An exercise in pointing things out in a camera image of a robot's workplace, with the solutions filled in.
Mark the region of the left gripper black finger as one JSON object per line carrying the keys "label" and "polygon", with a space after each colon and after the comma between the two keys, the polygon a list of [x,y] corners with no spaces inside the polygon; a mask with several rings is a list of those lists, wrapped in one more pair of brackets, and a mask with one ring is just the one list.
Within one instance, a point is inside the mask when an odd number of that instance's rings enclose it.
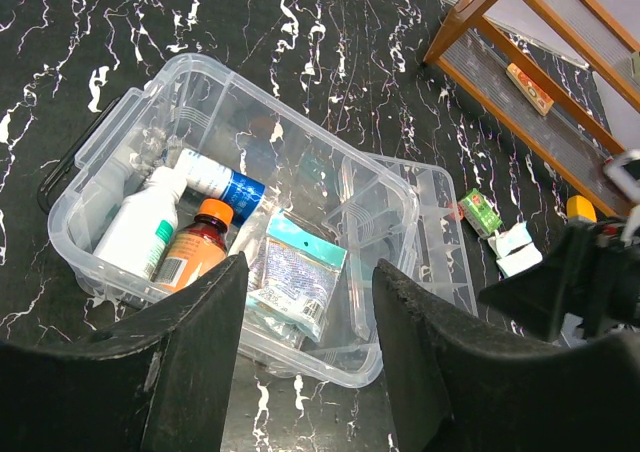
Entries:
{"label": "left gripper black finger", "polygon": [[216,451],[248,265],[227,257],[188,287],[69,344],[1,345],[5,451]]}

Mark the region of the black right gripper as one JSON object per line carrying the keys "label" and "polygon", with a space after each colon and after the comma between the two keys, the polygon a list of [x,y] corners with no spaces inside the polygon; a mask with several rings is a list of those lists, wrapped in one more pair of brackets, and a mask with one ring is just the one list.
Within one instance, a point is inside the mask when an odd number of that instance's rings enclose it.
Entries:
{"label": "black right gripper", "polygon": [[[402,451],[635,451],[639,338],[576,348],[525,338],[451,305],[380,260],[373,302]],[[487,286],[481,303],[553,342],[639,326],[639,222],[576,220],[542,262]]]}

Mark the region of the brown syrup bottle orange cap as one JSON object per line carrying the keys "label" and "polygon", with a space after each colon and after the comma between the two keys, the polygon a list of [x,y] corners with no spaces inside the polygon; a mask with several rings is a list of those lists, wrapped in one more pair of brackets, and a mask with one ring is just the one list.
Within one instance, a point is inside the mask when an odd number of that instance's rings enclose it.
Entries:
{"label": "brown syrup bottle orange cap", "polygon": [[191,285],[227,257],[226,233],[233,210],[217,199],[204,200],[193,222],[169,247],[154,282],[175,293]]}

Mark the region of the white medicine bottle green label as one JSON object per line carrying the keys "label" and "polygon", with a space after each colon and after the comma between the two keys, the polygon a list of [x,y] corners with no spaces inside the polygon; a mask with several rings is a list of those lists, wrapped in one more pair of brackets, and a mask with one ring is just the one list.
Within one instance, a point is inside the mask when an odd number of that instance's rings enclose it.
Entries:
{"label": "white medicine bottle green label", "polygon": [[176,206],[186,186],[180,172],[166,166],[156,168],[139,192],[123,200],[94,255],[151,279],[177,229]]}

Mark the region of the white gauze dressing packet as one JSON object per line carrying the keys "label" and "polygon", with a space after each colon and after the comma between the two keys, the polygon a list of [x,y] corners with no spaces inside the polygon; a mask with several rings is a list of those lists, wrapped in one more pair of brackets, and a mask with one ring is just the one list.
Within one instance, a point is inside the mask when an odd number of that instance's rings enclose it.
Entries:
{"label": "white gauze dressing packet", "polygon": [[266,257],[267,228],[270,220],[270,213],[254,212],[239,229],[229,249],[230,255],[237,255],[240,252],[245,255],[249,269],[248,293],[262,287]]}

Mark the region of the teal topped packet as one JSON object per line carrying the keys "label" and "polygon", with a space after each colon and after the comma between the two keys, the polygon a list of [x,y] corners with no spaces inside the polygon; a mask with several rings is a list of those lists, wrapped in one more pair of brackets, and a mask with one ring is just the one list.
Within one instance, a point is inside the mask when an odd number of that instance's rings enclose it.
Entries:
{"label": "teal topped packet", "polygon": [[266,229],[261,273],[248,305],[322,340],[326,315],[347,251],[304,230],[279,212]]}

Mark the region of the blue white bandage roll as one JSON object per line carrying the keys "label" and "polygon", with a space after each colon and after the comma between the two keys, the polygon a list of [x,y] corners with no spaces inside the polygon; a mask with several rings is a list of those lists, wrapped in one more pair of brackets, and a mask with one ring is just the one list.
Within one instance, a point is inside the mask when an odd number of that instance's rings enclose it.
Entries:
{"label": "blue white bandage roll", "polygon": [[181,151],[174,169],[185,177],[189,188],[229,205],[236,227],[250,218],[265,196],[262,183],[191,149]]}

